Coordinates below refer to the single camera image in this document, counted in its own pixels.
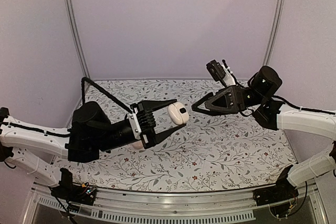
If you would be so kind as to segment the white earbuds charging case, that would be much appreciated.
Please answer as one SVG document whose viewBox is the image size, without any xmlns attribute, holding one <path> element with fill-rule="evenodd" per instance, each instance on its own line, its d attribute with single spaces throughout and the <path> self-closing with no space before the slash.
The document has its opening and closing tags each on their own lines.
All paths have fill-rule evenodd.
<svg viewBox="0 0 336 224">
<path fill-rule="evenodd" d="M 171 120 L 176 125 L 186 124 L 189 121 L 189 113 L 186 107 L 180 102 L 170 104 L 167 107 L 167 111 Z"/>
</svg>

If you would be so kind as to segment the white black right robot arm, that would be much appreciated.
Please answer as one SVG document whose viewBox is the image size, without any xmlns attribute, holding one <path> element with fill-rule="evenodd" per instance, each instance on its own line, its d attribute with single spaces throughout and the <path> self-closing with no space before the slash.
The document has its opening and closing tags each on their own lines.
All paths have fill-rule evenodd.
<svg viewBox="0 0 336 224">
<path fill-rule="evenodd" d="M 282 85 L 276 71 L 262 66 L 244 87 L 237 82 L 230 67 L 216 60 L 206 68 L 214 81 L 223 88 L 208 93 L 192 105 L 192 110 L 206 115 L 244 115 L 244 111 L 256 106 L 250 114 L 263 128 L 269 130 L 294 130 L 335 140 L 335 112 L 304 108 L 294 105 L 275 93 Z M 335 144 L 311 158 L 286 167 L 271 190 L 276 201 L 284 200 L 291 194 L 292 187 L 320 177 L 335 169 Z"/>
</svg>

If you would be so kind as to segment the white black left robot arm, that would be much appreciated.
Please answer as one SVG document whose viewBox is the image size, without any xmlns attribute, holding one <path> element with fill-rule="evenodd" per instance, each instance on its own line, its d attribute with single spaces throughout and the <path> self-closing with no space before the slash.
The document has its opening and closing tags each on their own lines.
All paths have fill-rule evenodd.
<svg viewBox="0 0 336 224">
<path fill-rule="evenodd" d="M 78 188 L 73 184 L 72 173 L 54 168 L 32 150 L 89 163 L 98 160 L 101 152 L 133 143 L 140 142 L 144 149 L 154 147 L 188 121 L 187 109 L 176 100 L 133 104 L 117 123 L 111 123 L 97 102 L 86 102 L 74 111 L 69 129 L 25 123 L 10 116 L 8 108 L 1 108 L 1 162 L 25 169 L 67 200 L 73 200 Z"/>
</svg>

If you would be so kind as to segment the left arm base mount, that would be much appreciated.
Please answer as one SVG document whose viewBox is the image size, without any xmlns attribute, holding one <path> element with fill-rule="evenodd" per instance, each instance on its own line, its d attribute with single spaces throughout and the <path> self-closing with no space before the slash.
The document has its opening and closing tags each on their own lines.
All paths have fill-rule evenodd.
<svg viewBox="0 0 336 224">
<path fill-rule="evenodd" d="M 64 199 L 66 202 L 75 202 L 88 206 L 93 206 L 96 195 L 97 187 L 84 183 L 77 185 L 73 183 L 72 173 L 65 168 L 60 169 L 61 178 L 56 187 L 50 187 L 51 195 Z"/>
</svg>

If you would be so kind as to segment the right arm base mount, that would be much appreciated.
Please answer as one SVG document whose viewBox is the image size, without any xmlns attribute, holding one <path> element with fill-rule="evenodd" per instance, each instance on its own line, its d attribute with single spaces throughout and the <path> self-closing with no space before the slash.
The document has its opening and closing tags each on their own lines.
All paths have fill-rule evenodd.
<svg viewBox="0 0 336 224">
<path fill-rule="evenodd" d="M 287 218 L 297 204 L 299 196 L 296 186 L 287 180 L 288 173 L 293 165 L 287 166 L 277 178 L 275 185 L 253 191 L 253 199 L 257 206 L 269 205 L 286 201 L 284 204 L 274 205 L 269 208 L 271 214 L 277 219 Z"/>
</svg>

